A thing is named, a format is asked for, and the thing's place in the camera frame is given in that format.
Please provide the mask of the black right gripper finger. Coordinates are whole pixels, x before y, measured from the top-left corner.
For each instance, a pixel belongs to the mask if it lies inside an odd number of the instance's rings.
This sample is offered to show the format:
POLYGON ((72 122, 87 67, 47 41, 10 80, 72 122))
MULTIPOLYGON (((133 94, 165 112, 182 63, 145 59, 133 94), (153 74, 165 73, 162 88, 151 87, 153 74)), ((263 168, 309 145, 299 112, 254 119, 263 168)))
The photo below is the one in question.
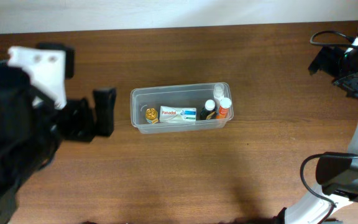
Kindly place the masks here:
POLYGON ((314 75, 315 73, 317 73, 320 70, 321 70, 321 64, 320 64, 319 59, 316 58, 310 63, 310 65, 308 67, 309 74, 314 75))
POLYGON ((358 79, 336 80, 333 82, 333 85, 344 90, 348 98, 358 100, 358 79))

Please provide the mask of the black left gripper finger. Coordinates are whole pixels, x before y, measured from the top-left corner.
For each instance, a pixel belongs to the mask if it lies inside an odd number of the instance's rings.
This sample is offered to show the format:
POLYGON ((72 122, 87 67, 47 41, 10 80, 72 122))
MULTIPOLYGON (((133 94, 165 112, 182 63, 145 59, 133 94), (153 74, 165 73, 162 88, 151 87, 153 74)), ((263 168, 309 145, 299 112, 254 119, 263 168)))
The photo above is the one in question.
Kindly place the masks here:
POLYGON ((75 50, 69 46, 53 42, 40 42, 36 45, 40 50, 61 50, 65 52, 65 79, 71 79, 75 72, 75 50))
POLYGON ((96 112, 96 135, 110 137, 114 131, 114 105, 116 102, 115 88, 93 90, 96 112))

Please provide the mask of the gold-lidded balm jar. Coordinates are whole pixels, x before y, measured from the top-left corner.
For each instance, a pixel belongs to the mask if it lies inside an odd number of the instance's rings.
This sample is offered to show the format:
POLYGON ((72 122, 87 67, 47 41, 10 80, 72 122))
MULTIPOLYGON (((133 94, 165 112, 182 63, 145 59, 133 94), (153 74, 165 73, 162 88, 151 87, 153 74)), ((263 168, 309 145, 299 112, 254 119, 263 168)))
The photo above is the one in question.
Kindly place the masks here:
POLYGON ((150 124, 158 123, 158 111, 155 108, 146 109, 145 118, 150 124))

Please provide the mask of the clear plastic container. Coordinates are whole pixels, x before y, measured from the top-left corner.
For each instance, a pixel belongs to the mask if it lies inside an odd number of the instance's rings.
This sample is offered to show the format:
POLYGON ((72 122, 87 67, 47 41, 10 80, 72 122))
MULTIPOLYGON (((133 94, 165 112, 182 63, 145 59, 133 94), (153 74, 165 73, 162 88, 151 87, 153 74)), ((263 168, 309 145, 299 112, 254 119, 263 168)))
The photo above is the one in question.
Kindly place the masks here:
POLYGON ((131 123, 142 134, 196 131, 200 129, 223 128, 234 117, 234 109, 230 108, 224 119, 196 120, 188 123, 150 124, 145 118, 149 108, 157 111, 161 106, 175 108, 196 108, 200 112, 207 100, 213 99, 215 83, 199 83, 189 85, 156 86, 136 88, 131 92, 131 123))

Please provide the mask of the white Panadol medicine box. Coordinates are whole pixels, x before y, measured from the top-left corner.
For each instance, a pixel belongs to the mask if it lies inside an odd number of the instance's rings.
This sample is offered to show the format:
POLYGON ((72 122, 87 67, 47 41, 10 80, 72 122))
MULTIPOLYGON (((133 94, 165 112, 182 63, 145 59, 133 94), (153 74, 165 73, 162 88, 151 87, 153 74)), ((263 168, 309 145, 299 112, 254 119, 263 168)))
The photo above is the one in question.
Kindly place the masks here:
POLYGON ((196 121, 196 108, 160 107, 159 121, 161 123, 187 123, 196 121))

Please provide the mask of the orange tube white cap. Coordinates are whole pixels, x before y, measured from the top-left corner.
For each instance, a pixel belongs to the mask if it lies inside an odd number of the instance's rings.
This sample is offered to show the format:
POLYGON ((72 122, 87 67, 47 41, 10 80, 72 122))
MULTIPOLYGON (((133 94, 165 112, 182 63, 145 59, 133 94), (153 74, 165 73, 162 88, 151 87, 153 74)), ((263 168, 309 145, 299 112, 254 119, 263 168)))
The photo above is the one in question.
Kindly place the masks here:
POLYGON ((218 108, 218 112, 216 115, 216 119, 224 119, 227 116, 231 106, 232 106, 231 99, 223 98, 219 103, 219 108, 218 108))

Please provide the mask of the white translucent tube bottle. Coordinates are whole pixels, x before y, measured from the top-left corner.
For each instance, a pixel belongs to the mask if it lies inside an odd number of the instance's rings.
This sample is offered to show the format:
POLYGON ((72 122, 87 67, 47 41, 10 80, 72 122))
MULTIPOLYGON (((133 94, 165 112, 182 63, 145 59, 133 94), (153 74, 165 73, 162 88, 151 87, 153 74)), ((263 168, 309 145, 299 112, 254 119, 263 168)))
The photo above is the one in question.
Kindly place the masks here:
POLYGON ((217 110, 220 107, 221 100, 224 98, 224 89, 225 89, 225 86, 222 83, 217 83, 214 86, 213 97, 214 97, 214 101, 215 101, 217 110))

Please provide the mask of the black bottle white cap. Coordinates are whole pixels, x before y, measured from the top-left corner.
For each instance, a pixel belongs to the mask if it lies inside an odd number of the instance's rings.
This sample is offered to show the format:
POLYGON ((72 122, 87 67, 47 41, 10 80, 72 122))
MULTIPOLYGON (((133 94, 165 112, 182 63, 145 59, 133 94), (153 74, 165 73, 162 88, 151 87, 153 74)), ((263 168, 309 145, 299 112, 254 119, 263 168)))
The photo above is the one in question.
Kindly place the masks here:
POLYGON ((209 120, 216 113, 216 104, 214 100, 207 100, 200 113, 200 120, 209 120))

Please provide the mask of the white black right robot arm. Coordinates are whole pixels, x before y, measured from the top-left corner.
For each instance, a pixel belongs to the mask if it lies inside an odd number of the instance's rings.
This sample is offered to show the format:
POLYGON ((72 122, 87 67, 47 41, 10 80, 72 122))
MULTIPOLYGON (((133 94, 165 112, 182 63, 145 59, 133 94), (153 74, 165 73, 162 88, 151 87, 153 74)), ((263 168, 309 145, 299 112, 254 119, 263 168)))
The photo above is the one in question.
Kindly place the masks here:
MULTIPOLYGON (((323 71, 332 84, 358 99, 358 31, 345 36, 346 44, 317 42, 321 50, 308 67, 311 74, 323 71)), ((300 166, 300 179, 307 193, 299 202, 283 208, 272 223, 328 223, 339 209, 358 202, 358 123, 346 153, 325 152, 307 157, 300 166)))

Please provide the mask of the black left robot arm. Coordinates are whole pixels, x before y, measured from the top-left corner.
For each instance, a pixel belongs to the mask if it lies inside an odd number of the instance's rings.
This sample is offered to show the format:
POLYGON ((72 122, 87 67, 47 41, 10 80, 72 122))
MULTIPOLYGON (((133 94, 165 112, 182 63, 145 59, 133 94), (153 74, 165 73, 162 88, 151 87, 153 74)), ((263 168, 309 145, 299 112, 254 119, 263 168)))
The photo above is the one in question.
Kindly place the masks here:
POLYGON ((55 158, 63 141, 91 142, 114 131, 115 88, 69 100, 75 51, 56 43, 12 46, 0 61, 0 223, 17 210, 18 190, 55 158))

